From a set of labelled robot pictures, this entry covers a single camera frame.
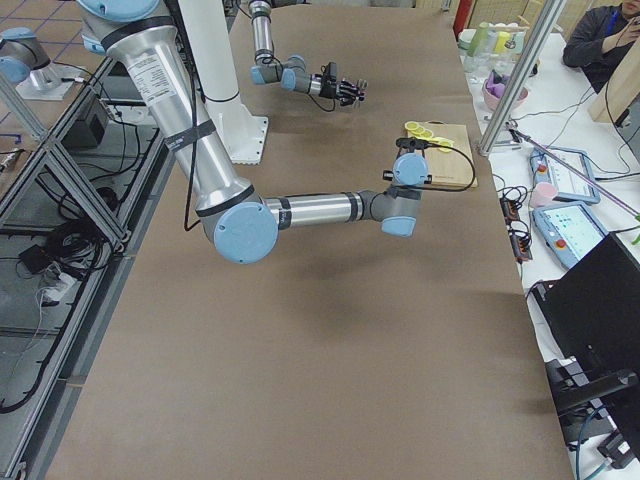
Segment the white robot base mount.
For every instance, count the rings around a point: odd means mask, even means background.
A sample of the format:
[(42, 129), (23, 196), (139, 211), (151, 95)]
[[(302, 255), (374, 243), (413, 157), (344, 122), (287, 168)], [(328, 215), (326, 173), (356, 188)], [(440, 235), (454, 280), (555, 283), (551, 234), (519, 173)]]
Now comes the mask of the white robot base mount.
[(262, 159), (268, 119), (253, 115), (241, 99), (222, 3), (180, 0), (178, 4), (206, 110), (232, 162), (257, 165)]

